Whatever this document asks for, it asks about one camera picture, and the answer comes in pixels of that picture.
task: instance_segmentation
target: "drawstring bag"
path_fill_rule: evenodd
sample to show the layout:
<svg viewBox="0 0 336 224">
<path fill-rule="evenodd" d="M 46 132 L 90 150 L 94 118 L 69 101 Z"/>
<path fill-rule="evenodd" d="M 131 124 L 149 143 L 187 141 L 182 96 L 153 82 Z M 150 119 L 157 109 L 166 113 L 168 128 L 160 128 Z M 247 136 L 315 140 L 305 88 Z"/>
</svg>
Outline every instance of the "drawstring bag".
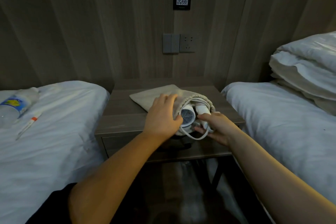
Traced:
<svg viewBox="0 0 336 224">
<path fill-rule="evenodd" d="M 215 107 L 213 106 L 212 102 L 204 95 L 187 91 L 187 90 L 181 90 L 176 85 L 167 85 L 151 90 L 145 90 L 139 93 L 131 94 L 130 98 L 137 104 L 139 104 L 143 109 L 148 111 L 150 107 L 153 105 L 154 99 L 159 97 L 160 94 L 177 94 L 177 98 L 173 105 L 173 118 L 175 119 L 178 115 L 181 114 L 181 110 L 186 107 L 188 104 L 195 105 L 197 103 L 204 104 L 210 112 L 215 112 Z M 179 130 L 176 132 L 177 136 L 184 136 L 187 135 L 188 137 L 195 139 L 195 140 L 201 140 L 204 137 L 207 136 L 210 127 L 207 127 L 206 132 L 204 135 L 200 138 L 194 138 L 190 135 L 191 132 L 193 132 L 193 127 L 195 127 L 195 124 L 192 124 L 188 127 L 183 128 L 180 126 Z"/>
</svg>

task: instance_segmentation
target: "nightstand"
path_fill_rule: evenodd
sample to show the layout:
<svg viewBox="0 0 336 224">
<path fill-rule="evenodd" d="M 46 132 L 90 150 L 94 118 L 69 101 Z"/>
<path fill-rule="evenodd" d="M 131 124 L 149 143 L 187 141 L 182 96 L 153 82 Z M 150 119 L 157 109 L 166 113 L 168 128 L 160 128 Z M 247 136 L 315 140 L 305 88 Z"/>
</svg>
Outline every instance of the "nightstand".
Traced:
<svg viewBox="0 0 336 224">
<path fill-rule="evenodd" d="M 95 131 L 100 150 L 105 159 L 140 134 L 144 128 L 147 112 L 132 101 L 130 94 L 156 87 L 175 84 L 183 90 L 189 90 L 208 97 L 219 111 L 238 126 L 245 124 L 241 116 L 226 101 L 210 81 L 203 77 L 162 78 L 162 79 L 123 79 L 115 83 L 110 99 Z M 173 162 L 200 158 L 215 158 L 231 155 L 229 149 L 206 137 L 203 140 L 190 140 L 188 137 L 173 137 L 166 144 L 177 145 L 161 147 L 147 162 Z"/>
</svg>

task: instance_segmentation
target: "blue bottle label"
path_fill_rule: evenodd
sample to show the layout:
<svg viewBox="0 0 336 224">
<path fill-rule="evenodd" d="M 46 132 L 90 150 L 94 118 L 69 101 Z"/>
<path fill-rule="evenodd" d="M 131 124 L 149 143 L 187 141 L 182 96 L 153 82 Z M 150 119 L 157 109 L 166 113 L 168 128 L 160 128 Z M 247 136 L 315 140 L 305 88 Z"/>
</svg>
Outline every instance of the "blue bottle label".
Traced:
<svg viewBox="0 0 336 224">
<path fill-rule="evenodd" d="M 26 111 L 28 103 L 24 99 L 22 99 L 22 98 L 20 98 L 16 95 L 12 95 L 11 97 L 7 98 L 5 101 L 0 103 L 0 105 L 8 105 L 10 107 L 13 107 L 21 115 Z"/>
</svg>

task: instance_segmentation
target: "bed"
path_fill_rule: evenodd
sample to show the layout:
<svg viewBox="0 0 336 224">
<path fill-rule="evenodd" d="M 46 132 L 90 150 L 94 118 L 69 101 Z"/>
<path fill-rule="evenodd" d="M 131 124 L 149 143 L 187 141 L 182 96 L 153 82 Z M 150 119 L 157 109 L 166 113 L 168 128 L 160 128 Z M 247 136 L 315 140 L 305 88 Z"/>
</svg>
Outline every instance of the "bed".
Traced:
<svg viewBox="0 0 336 224">
<path fill-rule="evenodd" d="M 222 93 L 248 135 L 336 204 L 336 116 L 275 83 L 234 82 Z"/>
<path fill-rule="evenodd" d="M 81 81 L 39 91 L 39 101 L 18 122 L 0 129 L 0 223 L 25 223 L 51 192 L 83 179 L 103 162 L 94 130 L 109 93 Z M 0 91 L 0 102 L 13 92 Z M 42 115 L 15 141 L 36 112 Z"/>
</svg>

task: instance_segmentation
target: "white pen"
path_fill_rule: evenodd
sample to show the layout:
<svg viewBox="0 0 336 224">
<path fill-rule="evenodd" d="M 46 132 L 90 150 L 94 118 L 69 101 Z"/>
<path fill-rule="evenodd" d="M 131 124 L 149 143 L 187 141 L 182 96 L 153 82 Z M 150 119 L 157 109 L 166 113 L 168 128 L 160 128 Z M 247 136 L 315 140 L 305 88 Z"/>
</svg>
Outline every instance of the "white pen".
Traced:
<svg viewBox="0 0 336 224">
<path fill-rule="evenodd" d="M 33 117 L 31 117 L 31 119 L 27 122 L 27 124 L 20 130 L 20 132 L 17 134 L 16 139 L 18 140 L 20 138 L 20 136 L 35 122 L 37 121 L 37 119 L 40 117 L 42 113 L 41 112 L 37 112 L 34 114 Z"/>
</svg>

